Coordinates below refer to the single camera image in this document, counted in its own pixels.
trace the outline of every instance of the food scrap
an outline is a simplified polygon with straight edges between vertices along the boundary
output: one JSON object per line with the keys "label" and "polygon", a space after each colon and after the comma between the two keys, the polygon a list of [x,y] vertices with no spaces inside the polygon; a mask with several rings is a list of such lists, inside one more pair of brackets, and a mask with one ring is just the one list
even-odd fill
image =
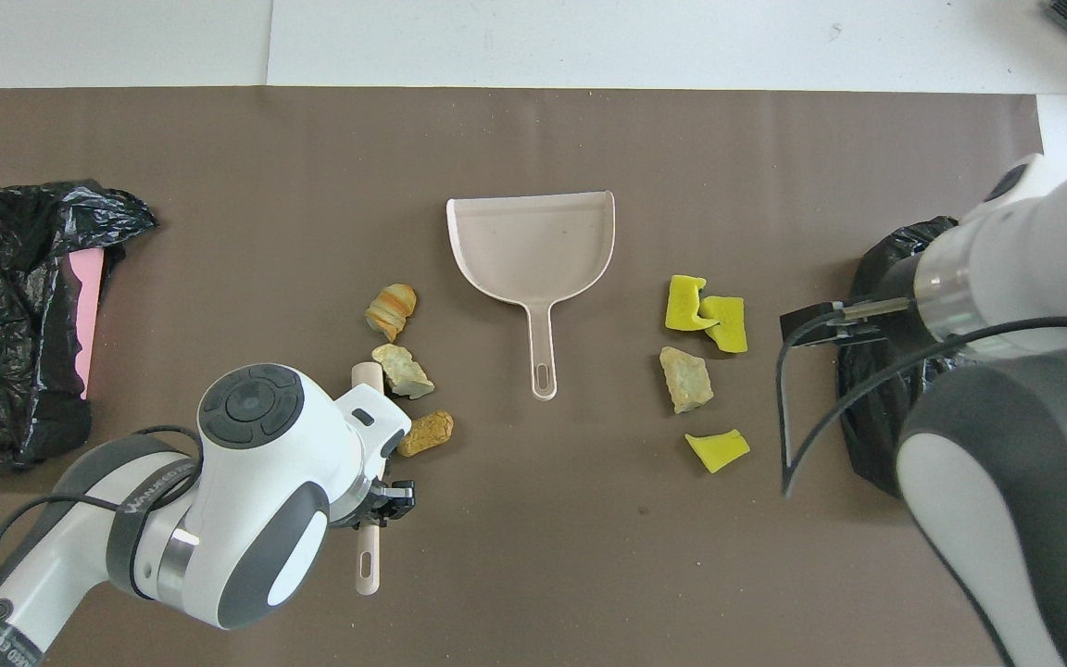
{"label": "food scrap", "polygon": [[373,350],[373,361],[382,364],[389,388],[400,397],[418,398],[435,390],[410,350],[386,343]]}
{"label": "food scrap", "polygon": [[665,328],[674,331],[699,331],[719,324],[714,319],[699,317],[699,291],[706,287],[705,277],[674,275],[670,277],[670,296],[665,303]]}
{"label": "food scrap", "polygon": [[706,329],[706,336],[715,340],[724,353],[746,353],[748,334],[744,329],[744,299],[740,297],[704,297],[699,301],[699,316],[716,320]]}
{"label": "food scrap", "polygon": [[414,287],[394,283],[378,292],[377,299],[368,304],[368,309],[365,309],[365,321],[368,322],[369,329],[381,331],[386,338],[389,338],[389,343],[393,343],[405,327],[405,318],[414,315],[417,304],[418,295],[415,295]]}
{"label": "food scrap", "polygon": [[398,445],[397,452],[402,456],[414,456],[416,452],[446,443],[452,438],[456,420],[446,411],[435,410],[426,417],[415,418],[410,433]]}
{"label": "food scrap", "polygon": [[715,397],[706,362],[669,346],[662,348],[660,360],[674,414],[690,412]]}
{"label": "food scrap", "polygon": [[712,474],[719,472],[730,461],[752,451],[744,435],[734,429],[719,435],[699,436],[686,433],[685,439],[686,442],[690,443],[694,452],[702,460],[702,464],[706,465],[706,470]]}

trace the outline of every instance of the yellow sponge piece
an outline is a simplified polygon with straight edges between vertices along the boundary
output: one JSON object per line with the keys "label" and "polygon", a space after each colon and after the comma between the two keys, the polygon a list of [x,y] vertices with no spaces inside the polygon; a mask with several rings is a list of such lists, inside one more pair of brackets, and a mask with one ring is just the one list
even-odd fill
{"label": "yellow sponge piece", "polygon": [[719,435],[699,436],[686,433],[685,439],[686,442],[690,443],[694,452],[702,460],[702,464],[706,465],[706,470],[712,473],[719,472],[719,469],[730,461],[752,451],[744,435],[734,429]]}
{"label": "yellow sponge piece", "polygon": [[744,329],[744,299],[705,297],[699,303],[699,316],[717,321],[717,324],[706,329],[706,336],[714,338],[719,350],[724,353],[748,351],[748,333]]}
{"label": "yellow sponge piece", "polygon": [[699,331],[719,324],[715,319],[699,317],[699,290],[706,287],[705,277],[674,275],[670,277],[670,298],[665,303],[665,328],[674,331]]}

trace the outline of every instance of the brown mat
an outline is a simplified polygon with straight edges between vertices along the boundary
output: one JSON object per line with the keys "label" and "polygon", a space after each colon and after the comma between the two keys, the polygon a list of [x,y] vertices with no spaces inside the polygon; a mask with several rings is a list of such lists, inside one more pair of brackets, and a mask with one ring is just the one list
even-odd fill
{"label": "brown mat", "polygon": [[[164,226],[130,244],[97,329],[93,443],[191,424],[253,362],[332,393],[382,339],[362,309],[414,284],[403,331],[456,439],[399,460],[419,505],[353,592],[351,531],[304,587],[226,634],[100,587],[50,664],[994,664],[902,505],[830,433],[778,494],[776,316],[846,295],[897,225],[961,215],[1040,149],[1023,96],[475,89],[0,90],[0,186],[95,178]],[[461,276],[449,197],[608,189],[607,274],[555,308],[558,397],[530,395],[524,313]],[[750,351],[662,327],[670,274],[745,297]],[[656,354],[707,358],[715,398],[670,410]],[[796,430],[832,402],[801,350]],[[738,428],[712,476],[682,434]],[[0,480],[0,519],[54,460]]]}

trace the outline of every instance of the white dustpan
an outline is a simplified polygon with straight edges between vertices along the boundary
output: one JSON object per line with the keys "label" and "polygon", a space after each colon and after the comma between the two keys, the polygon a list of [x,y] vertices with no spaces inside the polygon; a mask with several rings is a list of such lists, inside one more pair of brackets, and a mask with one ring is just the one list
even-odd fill
{"label": "white dustpan", "polygon": [[447,231],[463,277],[525,308],[534,396],[551,400],[558,393],[551,308],[604,275],[615,245],[611,193],[448,200]]}

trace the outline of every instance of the trash bag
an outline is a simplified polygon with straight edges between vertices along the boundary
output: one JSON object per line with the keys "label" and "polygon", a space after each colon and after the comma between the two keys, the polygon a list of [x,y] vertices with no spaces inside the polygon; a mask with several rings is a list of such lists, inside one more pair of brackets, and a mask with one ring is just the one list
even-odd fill
{"label": "trash bag", "polygon": [[[958,221],[939,216],[927,222],[897,228],[876,243],[859,261],[850,286],[850,299],[872,295],[892,265],[922,253],[938,236],[956,227]],[[876,371],[890,366],[902,353],[888,340],[860,343],[839,348],[839,397],[863,383]],[[933,358],[910,371],[881,384],[843,413],[850,465],[864,480],[901,497],[895,474],[895,447],[903,423],[919,397],[936,377],[964,363],[954,358]]]}
{"label": "trash bag", "polygon": [[29,467],[89,435],[74,368],[81,282],[67,254],[106,249],[108,271],[120,243],[156,225],[134,195],[92,180],[0,187],[0,467]]}

